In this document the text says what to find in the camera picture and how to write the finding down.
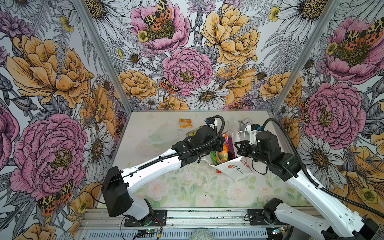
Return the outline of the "bright green snack bag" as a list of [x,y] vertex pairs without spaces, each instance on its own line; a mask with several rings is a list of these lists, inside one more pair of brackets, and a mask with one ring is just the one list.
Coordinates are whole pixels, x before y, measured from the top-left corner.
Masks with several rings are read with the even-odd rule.
[[211,152],[211,160],[212,160],[212,164],[214,166],[216,166],[218,164],[218,162],[217,162],[217,153],[216,152]]

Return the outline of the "orange snack bag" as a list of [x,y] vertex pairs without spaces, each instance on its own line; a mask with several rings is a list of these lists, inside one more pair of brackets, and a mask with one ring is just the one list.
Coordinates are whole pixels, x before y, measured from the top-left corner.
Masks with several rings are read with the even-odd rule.
[[228,135],[224,134],[223,137],[225,138],[223,150],[221,152],[216,153],[216,162],[217,164],[225,163],[229,160],[229,139]]

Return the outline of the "purple snack bag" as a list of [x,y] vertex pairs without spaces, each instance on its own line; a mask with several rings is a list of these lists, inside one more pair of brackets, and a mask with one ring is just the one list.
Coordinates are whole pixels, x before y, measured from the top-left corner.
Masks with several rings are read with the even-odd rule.
[[236,153],[235,153],[235,148],[234,148],[234,143],[233,143],[233,138],[228,137],[228,159],[233,160],[236,158]]

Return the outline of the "white floral paper bag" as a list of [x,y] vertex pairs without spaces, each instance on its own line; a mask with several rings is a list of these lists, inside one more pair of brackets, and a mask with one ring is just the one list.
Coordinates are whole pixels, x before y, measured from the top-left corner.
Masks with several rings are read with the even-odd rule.
[[[233,138],[234,148],[235,142],[240,140],[249,140],[249,133],[251,131],[251,125],[247,125],[244,130],[235,132],[232,130],[228,130],[224,134],[227,134],[228,137]],[[215,169],[217,174],[224,174],[234,181],[238,181],[245,177],[249,177],[254,173],[251,167],[251,158],[242,157],[237,154],[237,150],[235,148],[236,158],[233,160],[228,160],[225,163],[214,166],[211,160],[211,154],[205,157],[202,157],[202,160],[205,161],[210,167]]]

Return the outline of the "green yellow candy bag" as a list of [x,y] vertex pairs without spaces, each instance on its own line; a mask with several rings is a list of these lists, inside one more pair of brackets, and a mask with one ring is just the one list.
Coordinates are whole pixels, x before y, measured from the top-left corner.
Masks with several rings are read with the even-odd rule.
[[198,131],[199,129],[201,129],[201,127],[199,127],[199,128],[197,128],[197,129],[195,129],[195,130],[192,130],[192,131],[186,133],[186,135],[187,135],[187,136],[194,136],[194,135],[197,133],[197,131]]

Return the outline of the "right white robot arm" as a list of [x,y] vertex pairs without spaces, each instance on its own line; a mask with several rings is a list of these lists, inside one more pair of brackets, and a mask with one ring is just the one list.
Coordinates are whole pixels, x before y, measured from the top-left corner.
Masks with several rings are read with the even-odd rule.
[[375,221],[361,217],[358,212],[345,206],[345,201],[327,193],[313,175],[300,165],[296,156],[282,152],[278,138],[271,132],[258,132],[253,142],[236,142],[235,147],[238,155],[265,164],[273,174],[301,193],[321,214],[320,218],[311,216],[274,198],[264,207],[267,222],[286,223],[317,240],[374,238],[379,229]]

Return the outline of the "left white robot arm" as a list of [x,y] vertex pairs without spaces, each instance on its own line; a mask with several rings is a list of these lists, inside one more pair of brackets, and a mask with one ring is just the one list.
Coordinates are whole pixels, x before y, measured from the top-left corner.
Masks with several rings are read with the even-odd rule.
[[223,130],[213,124],[202,126],[194,136],[175,143],[152,160],[123,170],[110,168],[101,187],[109,216],[133,217],[146,225],[154,217],[154,210],[148,200],[135,197],[134,192],[165,173],[199,162],[211,152],[222,151]]

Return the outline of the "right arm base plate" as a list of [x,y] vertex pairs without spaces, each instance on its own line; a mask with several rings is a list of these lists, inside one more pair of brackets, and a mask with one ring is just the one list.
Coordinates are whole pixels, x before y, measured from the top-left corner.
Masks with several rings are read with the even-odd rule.
[[264,209],[248,209],[247,217],[251,226],[284,226],[286,223],[280,222],[275,213]]

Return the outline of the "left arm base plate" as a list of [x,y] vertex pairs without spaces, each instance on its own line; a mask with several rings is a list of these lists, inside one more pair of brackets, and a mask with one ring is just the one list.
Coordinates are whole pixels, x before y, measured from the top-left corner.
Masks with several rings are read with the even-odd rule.
[[153,210],[153,214],[142,220],[134,217],[127,217],[124,222],[125,227],[165,227],[167,223],[167,210]]

